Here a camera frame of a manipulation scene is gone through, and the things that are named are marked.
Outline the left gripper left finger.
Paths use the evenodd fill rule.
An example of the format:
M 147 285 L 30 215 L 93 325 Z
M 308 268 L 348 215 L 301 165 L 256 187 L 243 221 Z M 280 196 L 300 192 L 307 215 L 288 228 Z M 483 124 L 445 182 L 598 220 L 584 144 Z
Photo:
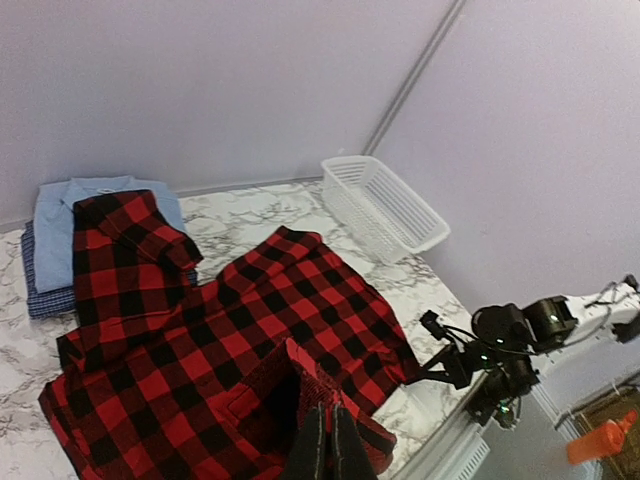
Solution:
M 320 480 L 326 469 L 326 411 L 313 407 L 305 417 L 287 458 L 287 478 Z

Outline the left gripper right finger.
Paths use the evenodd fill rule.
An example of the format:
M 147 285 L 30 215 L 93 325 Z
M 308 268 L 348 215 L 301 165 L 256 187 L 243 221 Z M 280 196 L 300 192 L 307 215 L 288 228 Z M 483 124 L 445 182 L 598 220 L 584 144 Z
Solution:
M 341 405 L 332 410 L 332 476 L 337 480 L 372 480 L 374 473 L 350 412 Z

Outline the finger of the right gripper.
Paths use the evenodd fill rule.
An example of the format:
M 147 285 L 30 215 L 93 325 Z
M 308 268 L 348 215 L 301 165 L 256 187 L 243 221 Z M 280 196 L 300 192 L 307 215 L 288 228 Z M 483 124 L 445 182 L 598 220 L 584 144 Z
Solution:
M 445 370 L 431 370 L 425 368 L 419 368 L 415 372 L 412 372 L 402 382 L 403 385 L 409 386 L 421 381 L 434 381 L 444 384 L 451 384 L 451 378 Z
M 437 364 L 446 366 L 458 353 L 455 344 L 448 344 L 442 347 L 430 360 L 422 365 L 423 369 L 430 370 Z

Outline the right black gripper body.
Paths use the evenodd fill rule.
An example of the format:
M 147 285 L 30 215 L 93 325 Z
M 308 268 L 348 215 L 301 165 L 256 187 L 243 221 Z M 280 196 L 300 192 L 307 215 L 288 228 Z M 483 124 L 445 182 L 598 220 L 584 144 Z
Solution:
M 443 351 L 444 371 L 456 389 L 469 386 L 476 372 L 485 373 L 466 407 L 482 426 L 516 399 L 529 394 L 540 382 L 539 371 L 526 355 L 500 353 L 487 349 L 480 341 L 471 341 L 462 347 L 451 343 Z

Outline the white plastic basket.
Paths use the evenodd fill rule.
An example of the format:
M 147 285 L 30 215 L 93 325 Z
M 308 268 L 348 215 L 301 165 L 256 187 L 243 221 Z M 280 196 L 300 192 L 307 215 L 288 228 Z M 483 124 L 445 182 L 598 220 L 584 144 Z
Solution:
M 380 160 L 340 156 L 321 167 L 327 209 L 381 262 L 397 263 L 449 237 L 447 222 Z

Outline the red black plaid shirt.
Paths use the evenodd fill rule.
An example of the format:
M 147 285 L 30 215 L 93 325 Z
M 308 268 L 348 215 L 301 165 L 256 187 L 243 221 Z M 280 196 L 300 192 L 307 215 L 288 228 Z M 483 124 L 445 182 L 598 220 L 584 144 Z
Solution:
M 148 190 L 73 206 L 78 327 L 42 411 L 83 479 L 274 479 L 307 412 L 342 405 L 376 473 L 374 419 L 418 370 L 391 306 L 315 232 L 280 227 L 210 283 Z

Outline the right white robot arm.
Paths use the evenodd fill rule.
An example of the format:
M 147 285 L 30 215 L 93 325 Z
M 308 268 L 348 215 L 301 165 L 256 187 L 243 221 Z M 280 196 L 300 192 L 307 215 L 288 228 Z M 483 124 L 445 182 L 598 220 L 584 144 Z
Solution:
M 443 347 L 415 374 L 410 383 L 435 381 L 457 390 L 485 377 L 468 401 L 472 419 L 518 416 L 521 400 L 544 374 L 560 364 L 562 354 L 574 354 L 596 338 L 627 344 L 639 335 L 639 283 L 632 275 L 586 296 L 558 295 L 525 308 L 513 303 L 486 306 L 471 317 L 470 330 L 441 322 L 433 311 L 421 325 Z

